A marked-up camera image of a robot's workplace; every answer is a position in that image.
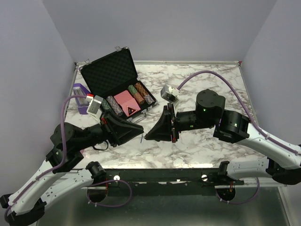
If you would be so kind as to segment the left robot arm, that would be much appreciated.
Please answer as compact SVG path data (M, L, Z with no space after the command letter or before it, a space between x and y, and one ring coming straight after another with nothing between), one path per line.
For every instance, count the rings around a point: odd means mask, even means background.
M85 129L61 123L50 138L54 147L37 172L15 193L1 196L5 221L11 226L29 226L66 194L85 186L101 185L106 175L98 162L91 162L75 175L69 175L83 159L81 151L103 142L116 147L143 132L141 125L112 112L106 112L98 124Z

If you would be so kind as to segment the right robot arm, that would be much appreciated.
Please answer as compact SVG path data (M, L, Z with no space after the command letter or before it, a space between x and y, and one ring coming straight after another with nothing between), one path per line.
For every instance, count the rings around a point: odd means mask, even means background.
M225 109L225 97L206 89L197 94L194 111L178 112L179 90L165 86L161 96L169 103L146 140L175 143L183 131L214 128L213 137L227 143L249 147L264 157L255 161L225 161L217 171L223 185L243 178L271 178L285 185L301 181L301 147L257 129L250 118Z

